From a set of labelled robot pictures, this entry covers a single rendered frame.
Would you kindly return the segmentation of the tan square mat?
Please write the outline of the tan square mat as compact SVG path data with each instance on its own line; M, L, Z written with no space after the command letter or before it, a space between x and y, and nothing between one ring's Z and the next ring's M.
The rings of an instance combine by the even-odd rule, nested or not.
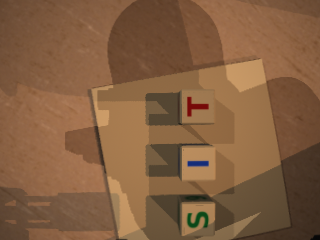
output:
M214 125L179 125L181 89L215 90ZM291 227L262 59L93 88L119 239L231 240ZM215 181L181 181L178 144L216 147ZM178 196L209 195L215 235L181 237Z

